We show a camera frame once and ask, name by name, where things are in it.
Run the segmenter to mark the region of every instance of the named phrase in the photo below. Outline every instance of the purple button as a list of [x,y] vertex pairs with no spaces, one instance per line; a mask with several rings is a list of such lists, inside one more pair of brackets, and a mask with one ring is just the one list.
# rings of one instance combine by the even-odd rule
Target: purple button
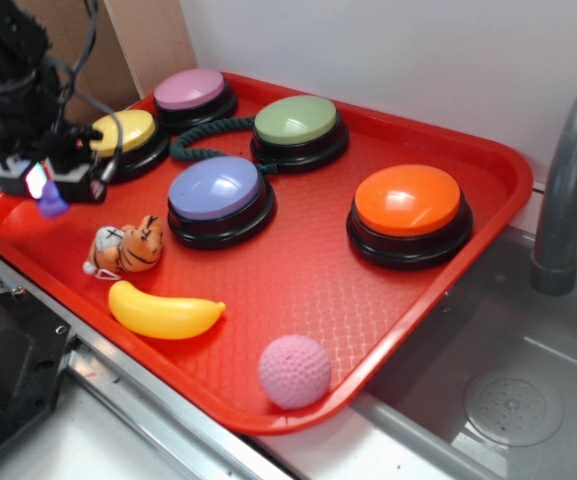
[[216,70],[195,68],[176,73],[155,88],[155,101],[166,110],[184,110],[215,99],[224,89],[223,75]]
[[248,160],[216,157],[184,170],[170,186],[168,198],[184,218],[217,220],[248,205],[261,185],[261,174]]

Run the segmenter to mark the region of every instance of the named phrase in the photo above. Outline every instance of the drain strainer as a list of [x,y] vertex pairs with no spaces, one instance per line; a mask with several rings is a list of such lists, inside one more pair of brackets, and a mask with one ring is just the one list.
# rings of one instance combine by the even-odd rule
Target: drain strainer
[[512,447],[543,442],[557,431],[563,418],[555,389],[521,369],[477,375],[466,388],[464,406],[479,433]]

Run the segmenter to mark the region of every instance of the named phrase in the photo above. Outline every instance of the yellow button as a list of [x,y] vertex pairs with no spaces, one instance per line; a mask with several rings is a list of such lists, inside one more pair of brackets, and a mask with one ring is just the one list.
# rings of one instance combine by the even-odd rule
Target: yellow button
[[[124,152],[141,147],[155,133],[157,125],[152,115],[144,110],[123,110],[115,113],[122,130],[122,145]],[[117,147],[117,123],[110,116],[100,118],[92,124],[104,138],[90,142],[90,148],[97,151],[101,157],[110,157]]]
[[452,176],[427,165],[398,165],[366,178],[355,193],[361,222],[391,237],[425,235],[459,212],[461,190]]

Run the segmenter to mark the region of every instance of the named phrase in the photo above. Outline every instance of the green button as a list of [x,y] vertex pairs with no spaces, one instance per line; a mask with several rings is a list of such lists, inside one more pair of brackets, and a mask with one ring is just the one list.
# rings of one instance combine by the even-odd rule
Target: green button
[[255,117],[261,140],[277,145],[298,145],[328,133],[337,121],[330,100],[310,95],[288,97],[271,103]]

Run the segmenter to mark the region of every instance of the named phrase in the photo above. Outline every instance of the stuffed tiger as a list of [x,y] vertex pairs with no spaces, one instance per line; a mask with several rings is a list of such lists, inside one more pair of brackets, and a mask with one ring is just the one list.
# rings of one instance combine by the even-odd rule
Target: stuffed tiger
[[88,275],[112,274],[112,278],[122,270],[149,270],[161,258],[162,236],[163,224],[154,215],[144,217],[139,226],[102,227],[90,245],[84,272]]

